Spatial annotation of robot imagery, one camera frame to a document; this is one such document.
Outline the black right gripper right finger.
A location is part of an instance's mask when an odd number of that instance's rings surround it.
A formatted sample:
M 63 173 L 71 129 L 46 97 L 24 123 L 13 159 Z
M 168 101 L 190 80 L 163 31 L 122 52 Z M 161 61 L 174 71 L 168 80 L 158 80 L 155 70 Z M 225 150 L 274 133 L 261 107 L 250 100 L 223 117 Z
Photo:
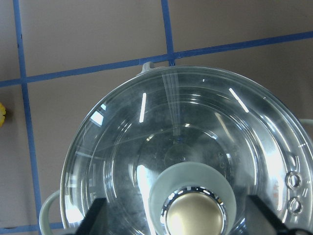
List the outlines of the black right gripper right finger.
M 257 196 L 246 199 L 246 228 L 250 235 L 292 235 L 293 230 Z

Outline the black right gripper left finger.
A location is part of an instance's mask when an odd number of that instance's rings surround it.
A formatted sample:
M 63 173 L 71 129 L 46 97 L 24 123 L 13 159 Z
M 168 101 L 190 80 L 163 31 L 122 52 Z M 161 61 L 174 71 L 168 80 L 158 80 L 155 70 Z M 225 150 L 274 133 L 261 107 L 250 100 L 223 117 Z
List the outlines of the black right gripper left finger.
M 108 209 L 106 198 L 93 201 L 76 235 L 106 235 L 108 233 Z

